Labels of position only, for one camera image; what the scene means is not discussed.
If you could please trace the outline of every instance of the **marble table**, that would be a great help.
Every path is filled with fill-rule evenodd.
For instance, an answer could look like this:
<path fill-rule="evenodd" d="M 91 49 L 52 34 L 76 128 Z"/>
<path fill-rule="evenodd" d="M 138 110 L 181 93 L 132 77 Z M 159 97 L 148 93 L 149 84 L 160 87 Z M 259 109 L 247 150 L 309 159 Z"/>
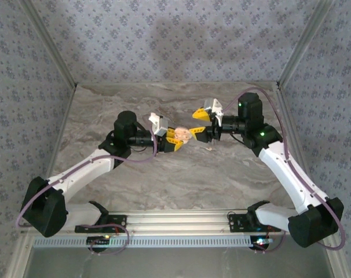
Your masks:
<path fill-rule="evenodd" d="M 273 82 L 260 82 L 272 97 Z M 208 125 L 192 119 L 205 98 L 216 97 L 226 106 L 252 83 L 145 83 L 78 86 L 53 174 L 60 173 L 90 155 L 113 129 L 118 113 L 131 110 L 148 127 L 151 112 L 163 115 L 172 125 L 187 128 Z M 279 124 L 262 95 L 267 123 Z M 132 152 L 131 159 L 144 159 Z M 292 207 L 293 204 L 272 172 L 251 150 L 229 135 L 220 142 L 190 140 L 175 153 L 160 153 L 146 164 L 123 163 L 79 191 L 72 203 L 95 200 L 110 211 L 163 209 L 243 209 L 260 200 Z"/>

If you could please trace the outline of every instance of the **patterned wallpaper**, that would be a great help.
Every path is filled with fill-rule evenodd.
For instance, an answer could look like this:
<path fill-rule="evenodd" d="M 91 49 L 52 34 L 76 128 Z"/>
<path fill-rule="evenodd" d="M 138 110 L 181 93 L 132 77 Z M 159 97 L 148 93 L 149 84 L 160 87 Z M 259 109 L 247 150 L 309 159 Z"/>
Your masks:
<path fill-rule="evenodd" d="M 285 92 L 312 177 L 344 202 L 351 268 L 351 0 L 336 1 Z"/>
<path fill-rule="evenodd" d="M 0 0 L 0 277 L 27 185 L 46 173 L 70 94 L 18 2 Z"/>
<path fill-rule="evenodd" d="M 277 80 L 317 0 L 32 0 L 76 82 Z"/>

